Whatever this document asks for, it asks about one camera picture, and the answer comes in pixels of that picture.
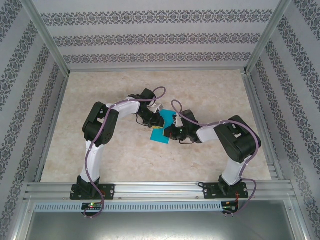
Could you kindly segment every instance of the aluminum rail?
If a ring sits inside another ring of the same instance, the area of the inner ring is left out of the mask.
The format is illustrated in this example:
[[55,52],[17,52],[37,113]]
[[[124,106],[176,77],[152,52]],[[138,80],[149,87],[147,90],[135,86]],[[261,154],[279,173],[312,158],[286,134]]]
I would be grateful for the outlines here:
[[[90,200],[70,200],[71,182],[28,183],[24,202],[90,202]],[[198,182],[116,182],[112,202],[194,202],[232,201],[234,199],[204,199],[203,189]],[[252,182],[246,182],[249,195],[254,189]],[[253,201],[296,199],[290,180],[257,181],[257,191]]]

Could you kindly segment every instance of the white wall with black pattern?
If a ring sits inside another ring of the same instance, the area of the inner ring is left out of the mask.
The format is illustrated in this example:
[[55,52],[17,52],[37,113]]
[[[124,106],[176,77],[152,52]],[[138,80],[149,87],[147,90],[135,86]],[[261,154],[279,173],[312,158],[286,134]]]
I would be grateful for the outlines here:
[[71,70],[245,67],[279,0],[35,0]]
[[292,1],[251,73],[312,239],[320,239],[319,17],[319,0]]
[[33,182],[65,80],[18,0],[0,0],[0,240]]

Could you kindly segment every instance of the metal frame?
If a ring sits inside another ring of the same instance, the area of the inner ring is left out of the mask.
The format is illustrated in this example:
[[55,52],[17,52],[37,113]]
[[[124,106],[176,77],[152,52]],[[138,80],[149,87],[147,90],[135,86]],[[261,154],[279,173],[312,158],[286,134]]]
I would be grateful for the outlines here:
[[215,70],[242,70],[237,66],[204,66],[204,67],[125,67],[125,68],[82,68],[73,69],[71,73],[96,72],[154,72],[154,71],[215,71]]
[[51,36],[44,20],[42,19],[40,13],[38,12],[33,0],[21,0],[21,3],[31,18],[33,24],[35,25],[37,31],[41,35],[44,43],[48,47],[50,53],[52,54],[54,60],[58,64],[60,70],[63,73],[64,77],[68,77],[70,73],[70,69],[60,53],[53,37]]
[[[252,182],[246,182],[248,193],[254,188]],[[54,203],[64,206],[68,203],[84,203],[88,201],[70,200],[72,183],[29,183],[26,187],[21,211],[18,215],[12,240],[24,240],[32,222],[33,212],[37,203]],[[296,240],[308,240],[308,231],[297,203],[290,180],[257,181],[257,191],[252,201],[281,200],[285,204],[288,218]],[[114,200],[106,203],[219,203],[221,199],[204,199],[203,190],[197,182],[118,182],[115,183]]]
[[277,25],[280,22],[280,19],[284,15],[285,11],[287,10],[291,2],[292,0],[280,0],[279,4],[276,6],[270,21],[268,22],[266,28],[264,29],[262,36],[260,37],[257,45],[255,46],[249,58],[248,63],[245,66],[246,73],[250,73],[255,67],[261,53],[265,49],[265,46],[267,45],[269,39],[271,38],[271,35],[277,28]]
[[284,176],[281,171],[279,160],[277,158],[272,140],[270,138],[269,130],[266,124],[265,117],[263,115],[261,106],[259,104],[258,96],[255,91],[252,79],[250,75],[247,75],[244,71],[241,71],[244,87],[246,94],[249,99],[249,103],[252,109],[252,114],[254,121],[258,130],[259,137],[261,138],[263,151],[268,164],[273,165],[276,172],[276,178],[279,180],[284,180]]

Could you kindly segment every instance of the bracket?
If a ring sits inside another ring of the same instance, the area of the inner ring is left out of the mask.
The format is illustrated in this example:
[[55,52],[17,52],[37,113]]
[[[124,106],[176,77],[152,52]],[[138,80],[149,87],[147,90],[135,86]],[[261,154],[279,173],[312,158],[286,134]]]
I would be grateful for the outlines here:
[[[115,195],[115,185],[114,184],[103,184],[99,183],[99,190],[103,194],[104,200],[113,200]],[[88,192],[84,191],[78,184],[73,184],[70,193],[71,200],[101,200],[99,194],[95,194],[93,197]]]
[[239,199],[249,197],[247,185],[244,182],[229,187],[226,195],[220,190],[218,182],[199,182],[198,186],[203,189],[204,199],[235,199],[237,193]]

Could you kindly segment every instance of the teal foam piece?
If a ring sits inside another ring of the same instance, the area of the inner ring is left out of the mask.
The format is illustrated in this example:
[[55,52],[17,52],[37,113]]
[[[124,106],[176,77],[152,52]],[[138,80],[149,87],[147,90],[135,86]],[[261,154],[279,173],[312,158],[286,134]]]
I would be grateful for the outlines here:
[[163,144],[169,143],[169,138],[164,136],[164,131],[167,127],[174,123],[173,115],[176,114],[175,111],[162,109],[160,112],[160,116],[163,117],[164,127],[160,129],[153,129],[150,140],[156,141]]

